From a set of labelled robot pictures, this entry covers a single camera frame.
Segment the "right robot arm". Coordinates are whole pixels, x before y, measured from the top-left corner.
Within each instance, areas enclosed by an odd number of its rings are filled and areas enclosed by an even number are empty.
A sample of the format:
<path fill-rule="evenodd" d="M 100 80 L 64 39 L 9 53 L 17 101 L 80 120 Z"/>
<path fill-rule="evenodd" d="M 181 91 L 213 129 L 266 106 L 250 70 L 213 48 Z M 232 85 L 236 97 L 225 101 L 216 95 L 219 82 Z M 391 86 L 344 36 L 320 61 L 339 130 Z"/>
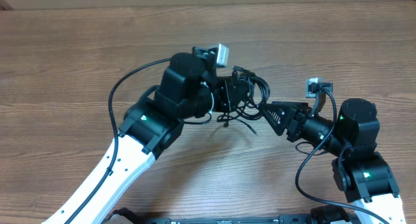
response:
<path fill-rule="evenodd" d="M 375 105 L 364 99 L 348 99 L 334 110 L 334 119 L 326 119 L 319 115 L 326 98 L 320 94 L 314 106 L 277 101 L 259 106 L 277 135 L 286 134 L 290 142 L 313 146 L 301 169 L 317 151 L 335 156 L 331 163 L 333 178 L 346 202 L 318 198 L 300 188 L 303 196 L 321 204 L 301 221 L 405 223 L 398 183 L 388 163 L 376 151 L 380 123 Z"/>

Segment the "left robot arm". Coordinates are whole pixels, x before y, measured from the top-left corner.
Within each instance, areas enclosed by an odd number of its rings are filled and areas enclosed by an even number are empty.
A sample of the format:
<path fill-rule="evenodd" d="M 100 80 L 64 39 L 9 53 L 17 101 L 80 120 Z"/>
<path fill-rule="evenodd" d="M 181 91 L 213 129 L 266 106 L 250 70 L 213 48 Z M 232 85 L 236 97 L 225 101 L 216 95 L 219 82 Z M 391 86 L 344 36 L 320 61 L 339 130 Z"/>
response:
<path fill-rule="evenodd" d="M 176 53 L 152 62 L 168 63 L 160 84 L 151 86 L 116 124 L 109 95 L 114 138 L 91 174 L 46 223 L 101 223 L 125 191 L 181 135 L 188 118 L 201 118 L 227 107 L 218 68 L 228 62 L 221 47 Z"/>

